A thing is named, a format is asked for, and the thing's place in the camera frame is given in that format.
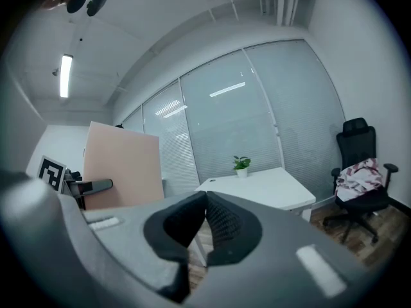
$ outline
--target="ceiling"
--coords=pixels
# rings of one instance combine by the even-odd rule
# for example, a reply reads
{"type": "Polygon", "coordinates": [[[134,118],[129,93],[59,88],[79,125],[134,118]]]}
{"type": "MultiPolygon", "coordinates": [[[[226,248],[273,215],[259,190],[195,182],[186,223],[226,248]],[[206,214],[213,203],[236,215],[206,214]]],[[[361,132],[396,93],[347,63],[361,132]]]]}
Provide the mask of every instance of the ceiling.
{"type": "MultiPolygon", "coordinates": [[[[239,9],[243,2],[244,8],[259,12],[259,0],[235,1],[239,9]]],[[[21,24],[7,63],[31,100],[59,99],[59,77],[52,72],[60,67],[62,55],[70,54],[69,99],[107,106],[136,69],[182,32],[213,17],[218,20],[221,10],[234,16],[231,0],[107,0],[94,17],[86,14],[85,5],[74,14],[65,6],[37,10],[21,24]]]]}

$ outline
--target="wooden floor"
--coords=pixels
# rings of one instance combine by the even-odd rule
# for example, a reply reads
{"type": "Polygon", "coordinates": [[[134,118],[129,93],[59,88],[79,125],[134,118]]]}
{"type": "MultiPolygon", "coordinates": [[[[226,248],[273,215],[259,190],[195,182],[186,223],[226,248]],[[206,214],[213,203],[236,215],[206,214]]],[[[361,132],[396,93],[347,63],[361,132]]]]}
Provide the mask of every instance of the wooden floor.
{"type": "MultiPolygon", "coordinates": [[[[335,204],[327,205],[321,209],[313,211],[310,223],[319,230],[326,233],[336,242],[340,242],[347,222],[330,221],[327,229],[322,226],[322,220],[326,216],[344,213],[335,204]]],[[[385,261],[394,253],[396,247],[401,242],[402,237],[408,230],[409,218],[394,207],[389,207],[379,211],[378,215],[366,217],[369,224],[378,232],[379,241],[372,244],[372,236],[362,227],[355,225],[352,227],[345,242],[347,248],[355,254],[357,259],[367,267],[373,268],[385,261]]],[[[205,221],[198,232],[205,252],[213,251],[213,238],[208,223],[205,221]]],[[[206,275],[206,269],[201,265],[196,254],[189,251],[189,282],[191,290],[194,290],[206,275]]]]}

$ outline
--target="office chair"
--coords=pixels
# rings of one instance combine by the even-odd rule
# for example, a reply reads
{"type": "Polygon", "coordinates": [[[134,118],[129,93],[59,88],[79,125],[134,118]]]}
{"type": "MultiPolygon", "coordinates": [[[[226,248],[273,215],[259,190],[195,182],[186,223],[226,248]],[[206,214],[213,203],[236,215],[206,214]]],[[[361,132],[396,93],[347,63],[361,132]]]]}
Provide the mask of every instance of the office chair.
{"type": "MultiPolygon", "coordinates": [[[[344,122],[342,133],[337,135],[338,146],[340,147],[342,157],[342,169],[357,164],[367,158],[376,158],[376,134],[372,126],[368,126],[365,119],[362,117],[344,122]]],[[[367,192],[353,200],[342,201],[338,196],[335,203],[342,209],[347,211],[347,214],[338,216],[330,216],[324,218],[322,224],[326,227],[330,220],[348,220],[349,224],[344,236],[341,240],[343,244],[347,239],[348,233],[353,223],[358,223],[367,229],[372,235],[372,242],[378,242],[378,234],[362,215],[370,216],[374,211],[383,210],[388,207],[390,198],[387,194],[387,189],[391,179],[391,173],[398,172],[398,167],[394,164],[384,164],[387,169],[387,179],[385,187],[380,187],[373,191],[367,192]]],[[[332,170],[331,175],[334,177],[334,192],[337,186],[337,178],[340,175],[340,168],[332,170]]]]}

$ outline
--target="pink patterned cloth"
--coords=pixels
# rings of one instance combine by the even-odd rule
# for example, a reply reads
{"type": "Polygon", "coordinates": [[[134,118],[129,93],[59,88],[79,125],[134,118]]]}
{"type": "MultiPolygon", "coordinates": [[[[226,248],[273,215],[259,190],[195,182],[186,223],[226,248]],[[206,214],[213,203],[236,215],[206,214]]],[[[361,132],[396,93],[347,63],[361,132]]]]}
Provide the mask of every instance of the pink patterned cloth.
{"type": "Polygon", "coordinates": [[[378,171],[376,158],[368,158],[341,171],[337,178],[335,195],[349,201],[382,186],[383,177],[378,171]]]}

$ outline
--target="headrest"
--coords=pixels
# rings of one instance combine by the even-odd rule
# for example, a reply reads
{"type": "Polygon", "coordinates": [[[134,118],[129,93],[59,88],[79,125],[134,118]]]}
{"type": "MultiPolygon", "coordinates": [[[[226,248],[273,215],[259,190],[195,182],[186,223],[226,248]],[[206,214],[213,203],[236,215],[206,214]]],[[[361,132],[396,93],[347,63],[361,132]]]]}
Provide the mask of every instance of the headrest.
{"type": "Polygon", "coordinates": [[[342,126],[342,135],[344,137],[350,137],[354,135],[360,135],[369,131],[369,127],[364,118],[352,119],[344,122],[342,126]]]}

